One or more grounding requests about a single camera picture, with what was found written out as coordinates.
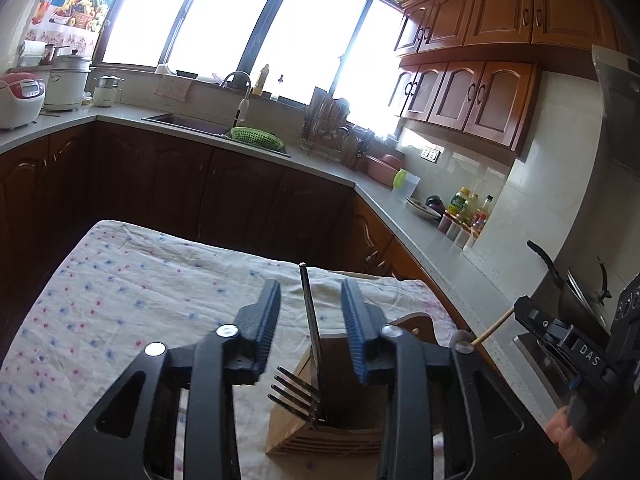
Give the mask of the right hand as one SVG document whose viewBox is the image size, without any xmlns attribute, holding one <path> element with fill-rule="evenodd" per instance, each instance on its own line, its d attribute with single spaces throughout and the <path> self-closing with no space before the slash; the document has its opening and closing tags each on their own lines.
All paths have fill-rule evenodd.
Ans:
<svg viewBox="0 0 640 480">
<path fill-rule="evenodd" d="M 544 431 L 570 467 L 573 479 L 582 478 L 596 462 L 597 452 L 585 444 L 576 434 L 575 428 L 568 423 L 566 406 L 551 417 L 544 426 Z"/>
</svg>

